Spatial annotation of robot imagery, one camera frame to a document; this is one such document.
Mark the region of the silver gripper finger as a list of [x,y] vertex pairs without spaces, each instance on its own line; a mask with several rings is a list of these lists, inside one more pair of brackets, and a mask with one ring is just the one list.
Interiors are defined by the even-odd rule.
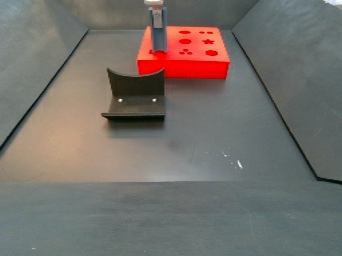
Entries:
[[144,4],[152,9],[159,10],[163,8],[163,0],[144,0]]

